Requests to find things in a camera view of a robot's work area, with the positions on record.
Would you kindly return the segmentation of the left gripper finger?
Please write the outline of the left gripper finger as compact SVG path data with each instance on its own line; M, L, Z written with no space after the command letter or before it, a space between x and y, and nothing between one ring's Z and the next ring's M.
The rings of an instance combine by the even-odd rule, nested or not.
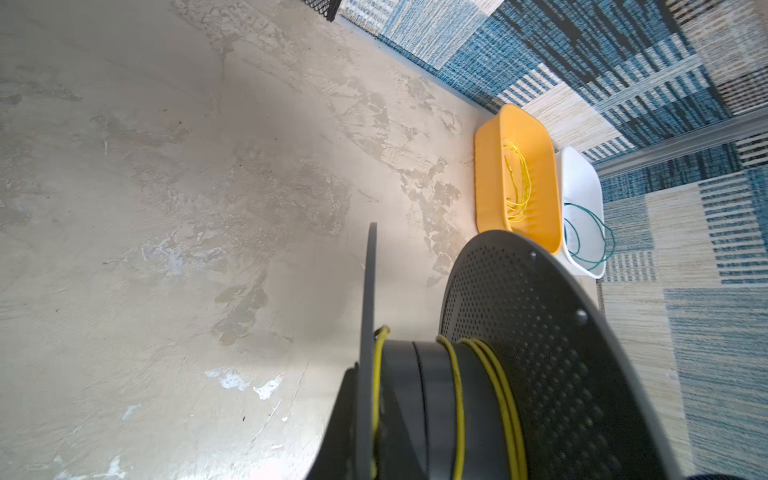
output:
M317 456L307 480L352 479L356 436L357 368L344 373Z

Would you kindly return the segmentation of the dark grey cable spool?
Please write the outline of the dark grey cable spool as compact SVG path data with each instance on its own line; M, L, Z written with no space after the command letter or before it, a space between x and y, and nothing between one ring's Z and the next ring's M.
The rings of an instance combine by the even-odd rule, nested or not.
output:
M489 231L460 252L433 341L374 324L366 249L352 479L677 479L603 314L543 248Z

